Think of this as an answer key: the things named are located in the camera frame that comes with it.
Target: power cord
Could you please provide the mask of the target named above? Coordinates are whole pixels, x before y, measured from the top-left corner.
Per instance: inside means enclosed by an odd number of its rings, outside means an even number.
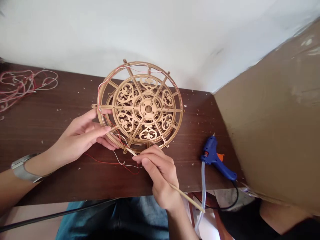
[[[22,227],[22,226],[25,226],[25,225],[28,225],[28,224],[31,224],[31,223],[36,223],[36,222],[40,222],[40,221],[43,221],[43,220],[47,220],[47,219],[51,219],[51,218],[55,218],[55,217],[60,217],[60,216],[67,215],[67,214],[70,214],[70,213],[75,213],[75,212],[79,212],[79,211],[82,211],[82,210],[86,210],[86,209],[91,208],[91,207],[95,207],[95,206],[99,206],[99,205],[104,204],[104,203],[112,202],[112,201],[114,201],[116,199],[118,199],[118,198],[105,200],[105,201],[102,201],[102,202],[99,202],[99,203],[95,203],[95,204],[92,204],[92,205],[89,205],[89,206],[86,206],[86,207],[81,207],[81,208],[77,208],[77,209],[73,209],[73,210],[54,213],[54,214],[43,216],[43,217],[37,217],[37,218],[32,218],[32,219],[28,219],[28,220],[17,222],[17,223],[12,223],[12,224],[0,227],[0,233],[8,231],[10,229],[17,228],[17,227]]]
[[[236,205],[236,203],[237,203],[237,201],[238,201],[238,199],[239,199],[239,190],[238,190],[238,188],[237,188],[237,185],[236,185],[235,181],[231,181],[231,182],[232,182],[233,186],[236,188],[236,191],[237,191],[237,198],[236,198],[236,200],[234,201],[234,203],[231,204],[229,207],[224,207],[224,208],[221,208],[221,207],[209,207],[209,206],[207,206],[207,205],[206,205],[206,208],[219,209],[219,210],[227,210],[227,209],[232,208],[234,205]],[[199,201],[200,203],[202,203],[202,202],[199,200],[199,198],[198,198],[194,193],[192,193],[192,194],[196,197],[196,199],[198,199],[198,201]]]

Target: floor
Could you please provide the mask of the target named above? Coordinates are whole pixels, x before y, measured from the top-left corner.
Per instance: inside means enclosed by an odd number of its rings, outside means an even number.
[[[14,207],[9,213],[5,224],[8,225],[31,218],[62,212],[67,209],[67,206],[68,203],[53,203]],[[1,233],[0,240],[55,239],[61,220],[62,216],[12,229]]]
[[[190,208],[188,202],[184,202],[186,211],[190,217]],[[22,207],[14,207],[7,219],[5,225],[20,222],[23,220],[41,217],[57,212],[62,212],[67,209],[68,203],[53,203],[42,205],[30,205]],[[38,223],[33,223],[23,227],[9,230],[0,234],[0,240],[34,240],[34,239],[55,239],[58,232],[61,217],[45,220]],[[200,235],[203,240],[220,239],[218,230],[216,229],[215,218],[213,212],[207,211],[199,225]]]

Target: hand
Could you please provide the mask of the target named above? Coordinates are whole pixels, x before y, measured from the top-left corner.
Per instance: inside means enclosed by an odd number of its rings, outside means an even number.
[[[160,207],[171,212],[181,206],[180,194],[168,184],[169,182],[179,187],[176,166],[171,157],[165,155],[157,145],[153,145],[132,159],[141,162],[150,175],[153,181],[152,192]]]
[[[111,114],[112,110],[103,109],[103,113]],[[97,110],[91,109],[70,123],[58,141],[47,150],[54,161],[58,161],[62,166],[73,162],[96,142],[109,150],[119,148],[106,136],[111,127],[101,127],[100,123],[92,121],[96,116]]]

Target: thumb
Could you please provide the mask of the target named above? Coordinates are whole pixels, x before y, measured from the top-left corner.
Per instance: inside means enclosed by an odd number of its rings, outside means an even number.
[[[98,137],[105,135],[106,133],[108,133],[110,131],[110,129],[111,129],[110,126],[97,128],[97,129],[94,129],[94,130],[89,131],[87,133],[81,134],[80,137],[82,139],[92,141],[94,139],[97,139]]]
[[[151,162],[148,158],[143,158],[141,160],[141,163],[144,169],[148,172],[149,176],[151,177],[155,188],[161,188],[161,186],[163,186],[163,183],[166,182],[166,180],[161,175],[157,166],[154,165],[153,162]]]

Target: blue jeans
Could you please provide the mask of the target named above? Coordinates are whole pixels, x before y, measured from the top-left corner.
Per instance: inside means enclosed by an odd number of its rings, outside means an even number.
[[[71,202],[67,210],[98,201]],[[121,198],[80,212],[65,215],[56,239],[86,239],[91,233],[126,231],[145,239],[169,239],[168,218],[153,196]]]

